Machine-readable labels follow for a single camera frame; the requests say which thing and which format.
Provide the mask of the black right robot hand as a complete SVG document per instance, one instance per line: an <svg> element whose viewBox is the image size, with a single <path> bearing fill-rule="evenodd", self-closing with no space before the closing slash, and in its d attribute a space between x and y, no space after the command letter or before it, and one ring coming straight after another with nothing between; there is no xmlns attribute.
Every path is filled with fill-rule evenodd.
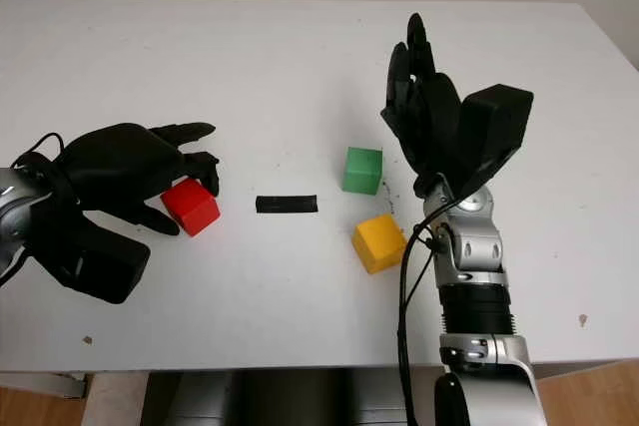
<svg viewBox="0 0 639 426"><path fill-rule="evenodd" d="M458 190L460 106L450 78L435 69L421 16L412 14L406 40L397 43L391 53L385 106L380 114L417 174L413 190L421 199L440 182L448 183L454 192Z"/></svg>

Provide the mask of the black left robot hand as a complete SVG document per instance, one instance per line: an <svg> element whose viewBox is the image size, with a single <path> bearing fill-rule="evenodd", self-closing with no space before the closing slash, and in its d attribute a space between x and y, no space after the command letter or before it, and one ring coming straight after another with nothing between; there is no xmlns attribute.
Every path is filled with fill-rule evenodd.
<svg viewBox="0 0 639 426"><path fill-rule="evenodd" d="M213 196L219 194L219 160L208 152L185 154L179 147L215 130L205 122L147 129L121 123L85 134L64 148L54 164L69 180L84 211L108 213L166 235L177 235L176 222L146 205L189 177Z"/></svg>

